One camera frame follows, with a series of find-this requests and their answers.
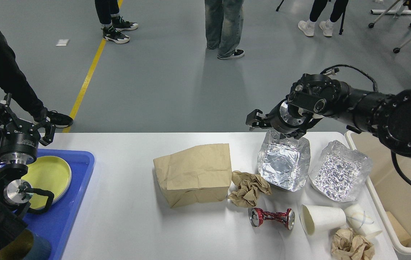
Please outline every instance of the blue tray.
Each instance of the blue tray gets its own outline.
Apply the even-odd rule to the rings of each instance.
[[[67,192],[44,214],[26,214],[27,228],[47,239],[52,245],[49,260],[59,260],[66,247],[72,225],[87,189],[95,157],[85,151],[39,149],[37,157],[53,155],[63,158],[72,170]]]

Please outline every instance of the crumpled brown paper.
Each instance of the crumpled brown paper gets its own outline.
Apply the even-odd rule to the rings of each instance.
[[[375,255],[374,244],[353,229],[339,229],[332,238],[332,256],[337,260],[370,260]]]
[[[233,183],[238,187],[237,191],[228,196],[236,206],[252,208],[257,205],[260,192],[271,195],[269,183],[258,174],[233,171]]]
[[[231,184],[227,143],[198,145],[154,159],[157,181],[172,208],[223,201]]]

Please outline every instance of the yellow floor line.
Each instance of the yellow floor line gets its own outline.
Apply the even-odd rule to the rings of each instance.
[[[118,1],[119,7],[122,5],[122,3],[123,3],[123,0]],[[77,95],[77,98],[75,99],[74,106],[72,107],[72,110],[70,111],[69,116],[74,119],[75,119],[75,116],[77,115],[80,105],[82,104],[82,100],[83,100],[83,97],[85,96],[85,92],[87,92],[88,84],[90,84],[91,78],[93,77],[93,72],[95,71],[96,65],[98,64],[98,61],[100,60],[101,53],[103,52],[104,46],[106,46],[106,40],[101,40],[100,46],[98,47],[98,50],[96,51],[95,57],[93,58],[93,62],[91,63],[87,76],[85,77],[82,87],[80,88],[80,92]],[[62,130],[63,133],[69,133],[69,131],[70,131],[70,127]]]

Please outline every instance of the gray floor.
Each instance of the gray floor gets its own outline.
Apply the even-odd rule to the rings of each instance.
[[[128,44],[106,44],[71,132],[247,131],[249,112],[269,112],[303,73],[334,64],[363,69],[381,92],[411,89],[411,43],[392,53],[411,35],[411,16],[386,16],[367,28],[376,18],[369,10],[392,2],[350,1],[343,36],[326,38],[316,26],[307,38],[297,23],[308,19],[312,0],[285,1],[278,13],[279,0],[247,0],[245,57],[220,61],[206,49],[203,1],[125,0],[121,13],[140,27],[127,33]],[[320,20],[331,10],[329,3]],[[101,40],[93,1],[0,0],[0,29],[40,99],[50,110],[70,113]],[[58,39],[70,42],[56,47]],[[372,89],[350,69],[335,78]],[[335,120],[313,130],[345,132]]]

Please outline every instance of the black-and-white sneaker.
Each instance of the black-and-white sneaker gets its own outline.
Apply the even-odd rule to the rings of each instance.
[[[103,39],[107,41],[112,41],[119,44],[128,43],[130,41],[130,37],[116,30],[113,25],[110,27],[101,28],[101,30],[103,30]]]
[[[138,29],[138,23],[132,23],[122,19],[122,16],[112,17],[113,26],[119,31],[133,31]]]
[[[74,123],[72,117],[58,113],[56,110],[48,111],[46,108],[40,111],[39,116],[34,117],[34,121],[37,123],[42,122],[47,117],[52,124],[56,125],[56,128],[70,127]]]
[[[219,58],[220,60],[238,59],[238,58],[241,58],[242,56],[244,56],[244,54],[245,54],[244,50],[236,49],[234,51],[234,53],[231,54],[231,56],[228,56],[228,57],[217,56],[217,58]]]

